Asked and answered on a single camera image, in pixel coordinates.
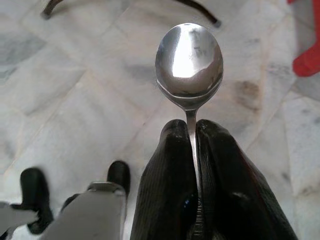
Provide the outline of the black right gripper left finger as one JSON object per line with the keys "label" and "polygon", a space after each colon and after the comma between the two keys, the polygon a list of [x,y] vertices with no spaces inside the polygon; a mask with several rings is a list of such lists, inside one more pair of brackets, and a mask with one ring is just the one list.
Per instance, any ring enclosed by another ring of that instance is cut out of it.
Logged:
{"label": "black right gripper left finger", "polygon": [[187,240],[197,184],[186,123],[169,121],[140,179],[130,240]]}

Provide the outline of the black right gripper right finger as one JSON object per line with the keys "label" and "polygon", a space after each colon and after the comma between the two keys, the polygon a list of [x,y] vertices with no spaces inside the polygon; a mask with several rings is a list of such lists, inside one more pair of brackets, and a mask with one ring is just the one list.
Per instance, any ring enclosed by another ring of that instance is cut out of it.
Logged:
{"label": "black right gripper right finger", "polygon": [[298,240],[265,176],[221,125],[196,124],[208,240]]}

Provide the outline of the steel spoon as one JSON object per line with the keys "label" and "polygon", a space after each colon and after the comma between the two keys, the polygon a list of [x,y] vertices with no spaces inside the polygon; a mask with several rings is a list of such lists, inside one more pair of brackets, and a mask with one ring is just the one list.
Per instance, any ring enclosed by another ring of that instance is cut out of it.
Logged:
{"label": "steel spoon", "polygon": [[155,58],[156,82],[186,115],[197,186],[197,213],[192,240],[205,240],[201,163],[197,147],[197,111],[220,87],[224,74],[221,48],[202,25],[182,23],[161,40]]}

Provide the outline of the black robot right foot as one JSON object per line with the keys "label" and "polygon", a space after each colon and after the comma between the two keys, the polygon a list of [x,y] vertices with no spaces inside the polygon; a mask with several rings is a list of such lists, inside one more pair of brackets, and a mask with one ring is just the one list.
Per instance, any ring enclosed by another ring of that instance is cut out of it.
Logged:
{"label": "black robot right foot", "polygon": [[128,197],[131,188],[131,173],[128,164],[122,160],[114,161],[108,169],[107,181],[121,186]]}

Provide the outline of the black robot foot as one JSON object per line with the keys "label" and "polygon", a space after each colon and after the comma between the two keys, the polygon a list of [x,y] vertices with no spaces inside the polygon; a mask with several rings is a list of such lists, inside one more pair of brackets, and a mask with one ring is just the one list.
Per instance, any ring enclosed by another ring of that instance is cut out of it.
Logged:
{"label": "black robot foot", "polygon": [[122,160],[114,161],[108,169],[107,181],[121,186],[128,197],[131,188],[131,173],[128,164]]}
{"label": "black robot foot", "polygon": [[23,210],[36,213],[37,220],[27,224],[29,231],[40,235],[54,220],[50,208],[50,192],[45,175],[41,169],[31,167],[25,169],[20,175]]}

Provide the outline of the black robot left foot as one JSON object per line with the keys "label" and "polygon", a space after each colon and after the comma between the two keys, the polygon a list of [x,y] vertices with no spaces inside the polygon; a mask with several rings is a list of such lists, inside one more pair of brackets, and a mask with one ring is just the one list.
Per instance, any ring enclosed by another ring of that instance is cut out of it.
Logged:
{"label": "black robot left foot", "polygon": [[41,169],[31,167],[25,169],[20,175],[23,210],[36,213],[37,220],[27,224],[29,231],[40,235],[54,220],[50,208],[50,192],[45,175]]}

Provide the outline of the red plastic stool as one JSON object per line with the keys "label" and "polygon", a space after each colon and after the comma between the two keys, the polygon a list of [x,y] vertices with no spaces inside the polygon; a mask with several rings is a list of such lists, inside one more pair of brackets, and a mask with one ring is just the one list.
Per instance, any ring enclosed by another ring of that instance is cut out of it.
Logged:
{"label": "red plastic stool", "polygon": [[311,0],[314,24],[314,43],[292,62],[298,77],[310,77],[320,72],[320,0]]}

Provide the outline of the grey robot left leg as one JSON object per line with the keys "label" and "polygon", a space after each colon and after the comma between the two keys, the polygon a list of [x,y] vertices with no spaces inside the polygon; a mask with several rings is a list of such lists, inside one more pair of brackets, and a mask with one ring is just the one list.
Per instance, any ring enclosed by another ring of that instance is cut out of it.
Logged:
{"label": "grey robot left leg", "polygon": [[7,202],[0,202],[0,229],[19,227],[38,219],[38,213],[33,210],[15,209]]}

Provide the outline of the black folding table legs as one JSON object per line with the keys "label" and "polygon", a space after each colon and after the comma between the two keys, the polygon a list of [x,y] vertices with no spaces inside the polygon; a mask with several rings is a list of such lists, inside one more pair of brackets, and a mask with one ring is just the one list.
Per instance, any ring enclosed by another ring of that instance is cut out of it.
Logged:
{"label": "black folding table legs", "polygon": [[[64,0],[49,0],[43,11],[41,12],[41,16],[43,19],[48,20],[55,7]],[[185,6],[193,8],[204,15],[215,28],[219,28],[222,22],[216,18],[214,14],[212,14],[207,8],[205,8],[202,4],[196,2],[195,0],[172,0],[178,3],[181,3]]]}

